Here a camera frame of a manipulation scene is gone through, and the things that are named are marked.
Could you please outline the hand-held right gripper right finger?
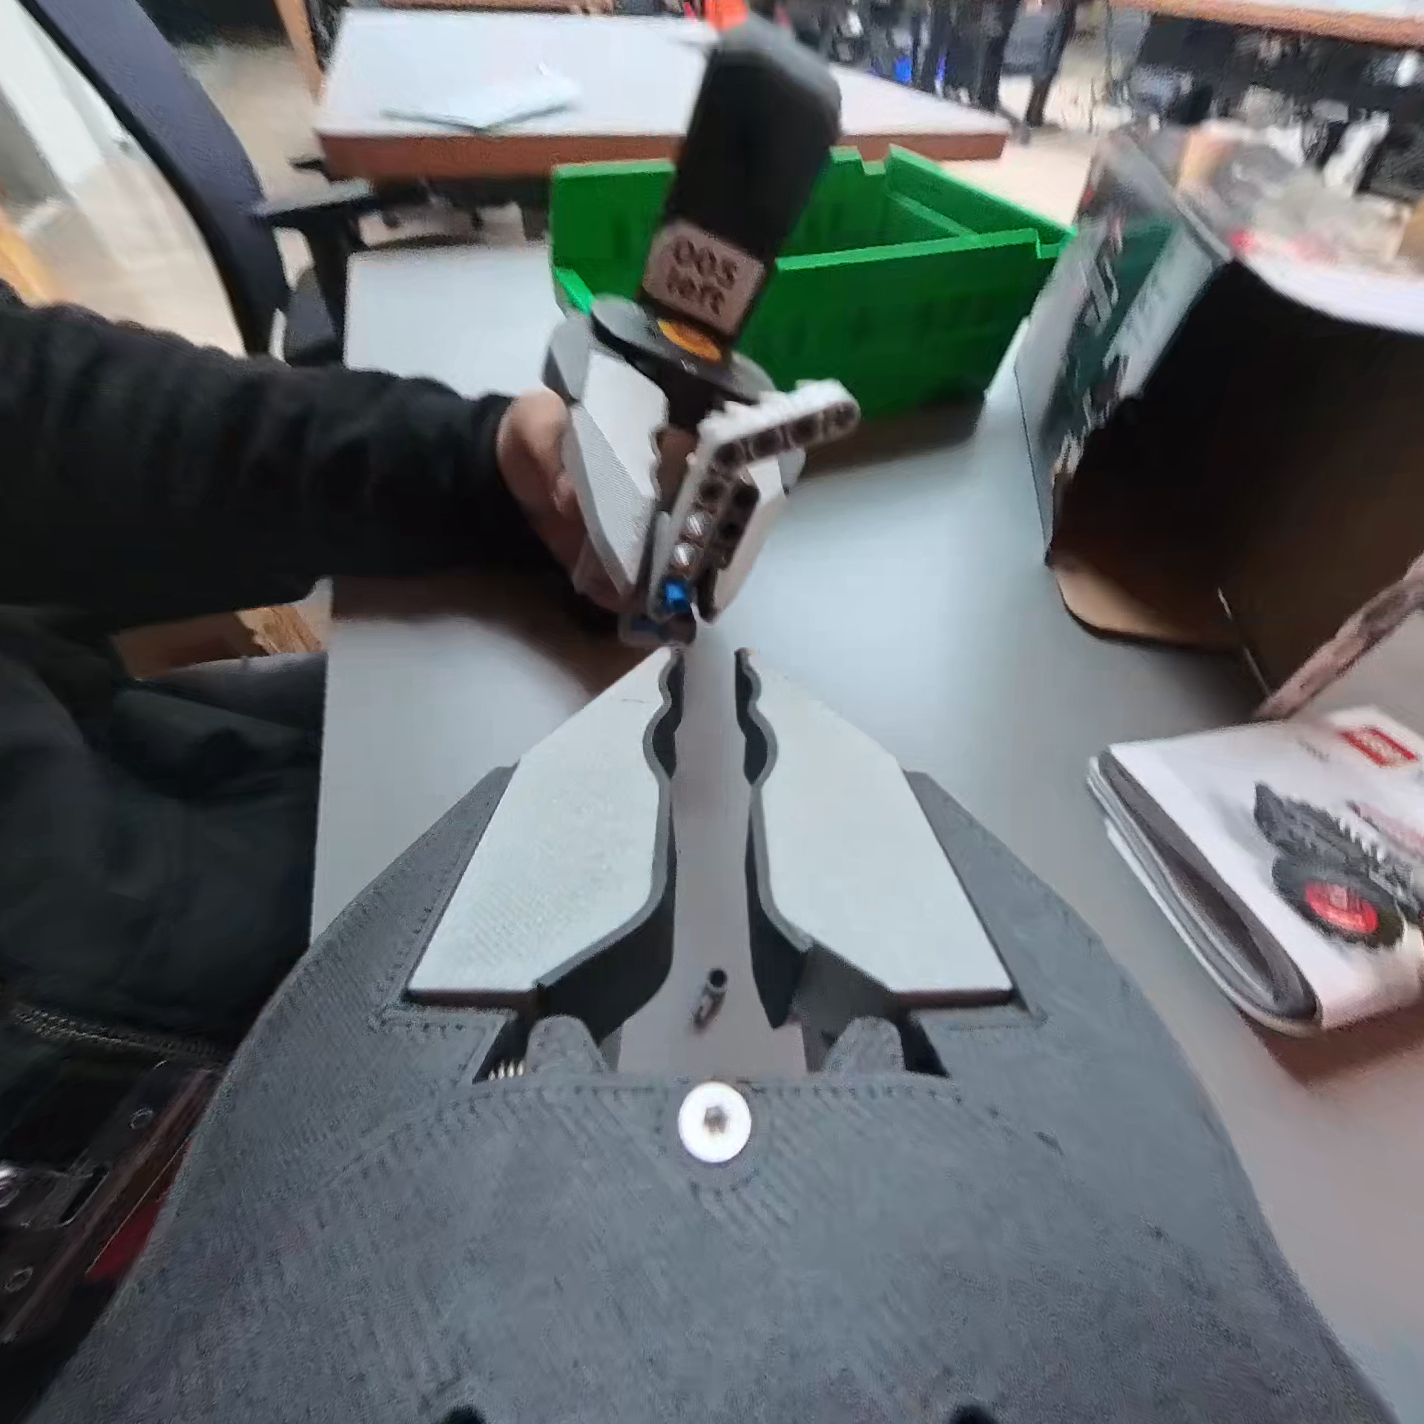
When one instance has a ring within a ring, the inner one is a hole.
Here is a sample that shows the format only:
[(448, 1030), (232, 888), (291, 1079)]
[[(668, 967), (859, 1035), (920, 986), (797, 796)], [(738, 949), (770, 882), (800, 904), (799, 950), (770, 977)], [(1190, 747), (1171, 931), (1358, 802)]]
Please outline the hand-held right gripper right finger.
[(1011, 971), (899, 759), (756, 651), (736, 654), (735, 676), (767, 1020), (843, 1030), (1011, 1002)]

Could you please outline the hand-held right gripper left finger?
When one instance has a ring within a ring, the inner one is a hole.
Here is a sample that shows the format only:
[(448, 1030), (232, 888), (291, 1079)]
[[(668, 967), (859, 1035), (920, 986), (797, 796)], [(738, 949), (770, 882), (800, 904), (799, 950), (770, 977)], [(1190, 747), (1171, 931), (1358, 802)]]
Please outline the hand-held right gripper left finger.
[(658, 649), (509, 771), (405, 981), (432, 1010), (622, 1032), (672, 962), (680, 652)]

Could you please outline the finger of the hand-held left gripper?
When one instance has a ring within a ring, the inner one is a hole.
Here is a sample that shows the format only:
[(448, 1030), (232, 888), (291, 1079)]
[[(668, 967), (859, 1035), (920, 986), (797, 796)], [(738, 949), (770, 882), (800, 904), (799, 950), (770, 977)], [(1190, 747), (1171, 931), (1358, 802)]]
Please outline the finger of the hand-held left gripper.
[(714, 508), (713, 536), (696, 584), (704, 621), (718, 621), (739, 596), (804, 468), (806, 453), (793, 450), (733, 473), (721, 505)]
[(564, 440), (588, 548), (576, 581), (591, 590), (598, 568), (618, 609), (629, 606), (644, 571), (661, 505), (658, 436), (667, 415), (667, 396), (650, 378), (612, 354), (589, 357)]

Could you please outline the grey lego beam assembly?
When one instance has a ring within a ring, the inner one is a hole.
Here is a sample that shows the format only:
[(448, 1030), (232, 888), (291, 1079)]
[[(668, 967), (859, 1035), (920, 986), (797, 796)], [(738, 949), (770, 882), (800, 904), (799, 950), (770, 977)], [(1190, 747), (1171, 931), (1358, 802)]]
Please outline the grey lego beam assembly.
[(698, 582), (715, 513), (735, 471), (757, 459), (810, 450), (850, 436), (861, 406), (837, 379), (800, 382), (757, 401), (732, 401), (708, 413), (693, 436), (680, 436), (661, 456), (659, 502), (638, 587), (619, 615), (631, 646), (692, 642), (702, 624)]

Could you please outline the person's left forearm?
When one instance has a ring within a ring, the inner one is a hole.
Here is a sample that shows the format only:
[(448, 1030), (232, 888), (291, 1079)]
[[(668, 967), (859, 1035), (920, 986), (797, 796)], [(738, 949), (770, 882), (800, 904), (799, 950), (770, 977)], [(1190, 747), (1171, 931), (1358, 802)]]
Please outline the person's left forearm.
[(110, 630), (521, 566), (511, 398), (241, 358), (3, 289), (2, 599)]

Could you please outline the lego instruction booklet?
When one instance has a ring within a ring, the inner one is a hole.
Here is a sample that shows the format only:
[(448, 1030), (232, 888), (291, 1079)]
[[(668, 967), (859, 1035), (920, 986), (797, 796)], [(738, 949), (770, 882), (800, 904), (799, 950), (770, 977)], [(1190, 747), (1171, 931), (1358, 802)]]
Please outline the lego instruction booklet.
[(1423, 740), (1379, 706), (1119, 743), (1113, 845), (1238, 1011), (1307, 1036), (1423, 992)]

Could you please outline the cardboard lego set box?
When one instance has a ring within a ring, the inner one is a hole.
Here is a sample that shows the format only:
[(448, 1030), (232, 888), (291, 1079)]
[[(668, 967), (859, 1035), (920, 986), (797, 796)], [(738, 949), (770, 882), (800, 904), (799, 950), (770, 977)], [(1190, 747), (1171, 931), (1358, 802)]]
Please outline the cardboard lego set box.
[(1043, 559), (1101, 636), (1290, 685), (1422, 588), (1423, 287), (1407, 218), (1211, 120), (1100, 142), (1014, 376)]

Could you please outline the person's left hand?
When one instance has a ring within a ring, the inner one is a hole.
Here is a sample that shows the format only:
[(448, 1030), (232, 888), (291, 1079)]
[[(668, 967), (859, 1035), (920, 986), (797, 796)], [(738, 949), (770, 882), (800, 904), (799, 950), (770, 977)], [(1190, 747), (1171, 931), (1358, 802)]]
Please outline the person's left hand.
[(585, 560), (588, 526), (563, 455), (569, 424), (569, 406), (555, 391), (540, 387), (517, 396), (497, 427), (496, 464), (526, 525), (569, 575), (576, 593), (618, 612), (622, 596), (613, 579), (600, 563)]

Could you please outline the green plastic bin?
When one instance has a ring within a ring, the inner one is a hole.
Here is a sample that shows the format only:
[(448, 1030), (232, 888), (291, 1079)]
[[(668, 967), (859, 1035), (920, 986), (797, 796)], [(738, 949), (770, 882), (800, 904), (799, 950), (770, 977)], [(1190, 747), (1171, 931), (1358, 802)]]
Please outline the green plastic bin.
[[(674, 169), (554, 170), (549, 261), (569, 311), (635, 295)], [(931, 157), (830, 151), (741, 350), (779, 388), (840, 381), (864, 418), (982, 396), (1073, 237)]]

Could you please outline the grey table with wooden edge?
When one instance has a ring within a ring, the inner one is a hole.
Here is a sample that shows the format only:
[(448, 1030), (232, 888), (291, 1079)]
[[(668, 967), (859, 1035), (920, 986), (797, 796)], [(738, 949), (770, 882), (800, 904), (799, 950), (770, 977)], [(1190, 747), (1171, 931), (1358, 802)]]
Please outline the grey table with wooden edge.
[[(343, 179), (526, 179), (566, 164), (674, 158), (718, 34), (687, 19), (348, 8), (315, 133)], [(548, 75), (570, 106), (490, 131), (440, 123)]]

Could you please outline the grey paper sheet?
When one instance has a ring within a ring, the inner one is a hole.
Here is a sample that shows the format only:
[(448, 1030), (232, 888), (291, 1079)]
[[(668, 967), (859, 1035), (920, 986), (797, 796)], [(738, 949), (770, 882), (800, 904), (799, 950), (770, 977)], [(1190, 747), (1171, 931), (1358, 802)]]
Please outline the grey paper sheet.
[(437, 97), (388, 103), (380, 115), (394, 123), (487, 133), (567, 111), (582, 96), (576, 80), (542, 66), (512, 80), (466, 84)]

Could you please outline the black office chair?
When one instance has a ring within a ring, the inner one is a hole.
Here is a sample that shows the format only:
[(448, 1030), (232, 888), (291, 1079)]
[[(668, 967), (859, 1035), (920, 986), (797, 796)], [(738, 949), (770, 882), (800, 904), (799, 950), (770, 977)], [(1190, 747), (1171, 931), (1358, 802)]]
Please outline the black office chair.
[(23, 1), (21, 8), (113, 111), (187, 210), (223, 281), (245, 350), (296, 366), (340, 364), (348, 268), (382, 200), (345, 180), (268, 197), (239, 134), (134, 1)]

